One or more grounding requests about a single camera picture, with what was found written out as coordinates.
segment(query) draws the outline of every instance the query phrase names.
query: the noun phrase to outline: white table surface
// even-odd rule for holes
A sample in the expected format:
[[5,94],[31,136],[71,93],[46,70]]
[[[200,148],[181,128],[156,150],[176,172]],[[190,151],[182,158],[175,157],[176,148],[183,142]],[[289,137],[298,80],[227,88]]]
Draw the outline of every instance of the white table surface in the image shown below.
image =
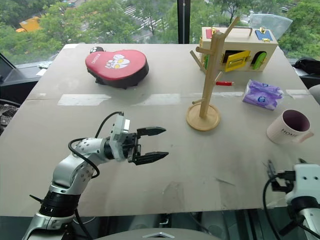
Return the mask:
[[[211,103],[218,107],[221,122],[212,131],[198,132],[185,120],[191,102],[201,97],[205,78],[189,54],[196,45],[102,46],[142,51],[149,74],[127,90],[98,85],[84,62],[94,45],[63,49],[0,137],[0,216],[32,216],[40,204],[29,194],[46,195],[55,166],[69,154],[68,142],[93,136],[114,111],[124,111],[131,132],[166,128],[158,136],[142,137],[141,144],[144,153],[169,155],[141,166],[116,161],[100,165],[100,176],[80,198],[82,216],[261,208],[268,159],[277,171],[291,170],[298,158],[320,162],[320,107],[311,95],[286,95],[274,111],[244,103],[241,96],[219,95],[243,92],[250,78],[284,91],[305,90],[280,49],[264,72],[223,75],[222,80],[235,85],[214,88],[218,95]],[[305,113],[315,136],[301,144],[269,141],[266,129],[285,109]],[[105,125],[101,137],[107,137],[112,124],[110,120]],[[282,206],[284,201],[278,200],[283,197],[269,192],[268,202]]]

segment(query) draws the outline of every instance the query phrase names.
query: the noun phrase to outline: white mug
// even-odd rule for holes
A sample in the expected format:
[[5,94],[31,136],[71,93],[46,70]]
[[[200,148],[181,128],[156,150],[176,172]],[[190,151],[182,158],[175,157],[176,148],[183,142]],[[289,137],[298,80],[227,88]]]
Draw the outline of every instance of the white mug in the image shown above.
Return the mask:
[[302,143],[314,134],[310,131],[310,122],[301,112],[285,110],[266,130],[268,138],[276,144],[290,142]]

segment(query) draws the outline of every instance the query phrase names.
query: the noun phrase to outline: plastic bag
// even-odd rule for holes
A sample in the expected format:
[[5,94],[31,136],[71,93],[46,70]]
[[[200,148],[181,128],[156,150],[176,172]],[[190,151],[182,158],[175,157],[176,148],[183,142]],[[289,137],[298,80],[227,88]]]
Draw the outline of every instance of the plastic bag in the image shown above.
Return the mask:
[[280,87],[250,79],[242,100],[265,109],[275,110],[283,98],[284,92]]

